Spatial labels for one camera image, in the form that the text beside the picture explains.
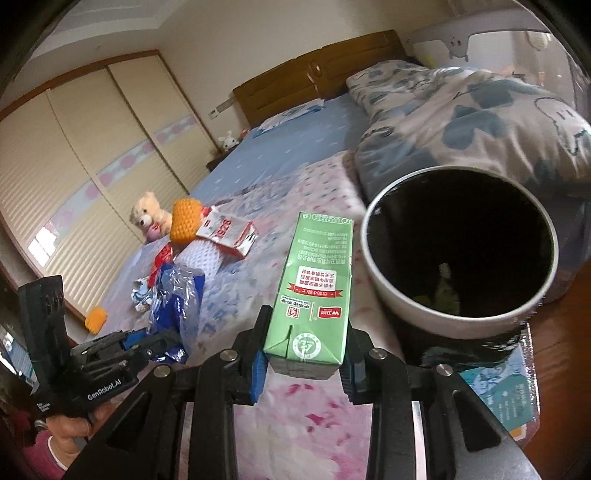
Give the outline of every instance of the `pink decorative stripe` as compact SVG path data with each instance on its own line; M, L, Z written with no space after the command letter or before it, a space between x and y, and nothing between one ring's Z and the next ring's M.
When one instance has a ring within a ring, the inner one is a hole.
M189 115L159 130L154 136L158 143L164 145L195 125L197 125L197 120L192 115ZM155 151L154 144L150 140L144 140L114 159L113 162L98 172L97 177L104 187L109 188ZM87 181L57 210L46 223L45 228L58 238L65 235L100 195L100 190L95 183L92 180Z
M197 120L193 115L189 115L182 120L159 130L154 136L159 144L164 145L195 125L197 125Z

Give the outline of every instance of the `teddy bear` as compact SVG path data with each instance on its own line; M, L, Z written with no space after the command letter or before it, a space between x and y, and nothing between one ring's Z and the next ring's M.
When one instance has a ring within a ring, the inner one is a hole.
M240 142L232 136L232 130L228 130L227 136L218 137L218 141L222 144L222 148L225 152L229 152L235 146L240 144Z
M154 192L146 192L131 209L129 221L142 230L146 243L150 243L170 233L173 216L160 208Z

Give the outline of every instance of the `teal booklet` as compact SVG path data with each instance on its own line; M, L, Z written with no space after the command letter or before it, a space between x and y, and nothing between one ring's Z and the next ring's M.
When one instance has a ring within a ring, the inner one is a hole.
M473 368L461 373L503 426L518 440L521 426L534 419L525 359L521 344L509 358L493 368Z

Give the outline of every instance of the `wardrobe louvered door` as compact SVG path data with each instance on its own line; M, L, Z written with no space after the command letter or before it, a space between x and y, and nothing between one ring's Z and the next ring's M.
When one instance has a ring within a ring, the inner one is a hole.
M209 174L216 147L160 58L122 61L109 70L166 163L192 190Z
M80 161L107 201L129 223L129 212L146 190L162 208L186 195L148 138L109 72L98 70L50 91L50 99Z
M141 241L100 195L44 92L0 122L2 216L42 275L85 314Z
M170 209L186 192L106 69L47 93L72 149L96 186L95 201L47 266L49 273L64 275L70 297L86 312L143 243L142 233L129 222L132 205L152 190L162 207Z
M62 275L81 316L145 241L129 221L138 198L151 190L172 210L216 149L160 58L142 60L47 89L0 121L4 227L36 273Z

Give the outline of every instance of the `wooden headboard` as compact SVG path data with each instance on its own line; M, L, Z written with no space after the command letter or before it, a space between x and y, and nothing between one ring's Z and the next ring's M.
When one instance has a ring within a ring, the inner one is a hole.
M347 91L345 80L379 61L406 59L394 30L333 43L288 60L234 89L251 127L288 108Z

